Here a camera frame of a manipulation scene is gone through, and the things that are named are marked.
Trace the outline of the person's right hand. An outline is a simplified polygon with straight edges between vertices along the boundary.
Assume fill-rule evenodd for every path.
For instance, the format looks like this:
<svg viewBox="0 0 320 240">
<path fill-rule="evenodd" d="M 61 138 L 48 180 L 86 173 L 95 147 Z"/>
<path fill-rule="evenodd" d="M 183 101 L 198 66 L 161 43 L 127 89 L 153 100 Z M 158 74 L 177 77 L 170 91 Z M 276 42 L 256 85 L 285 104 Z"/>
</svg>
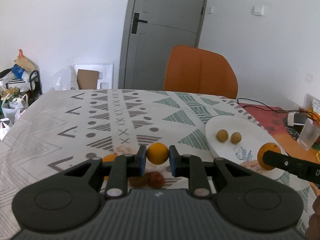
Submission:
<svg viewBox="0 0 320 240">
<path fill-rule="evenodd" d="M 320 239 L 320 197 L 318 196 L 314 201 L 312 208 L 314 214 L 309 219 L 309 227 L 305 232 L 306 239 L 319 240 Z"/>
</svg>

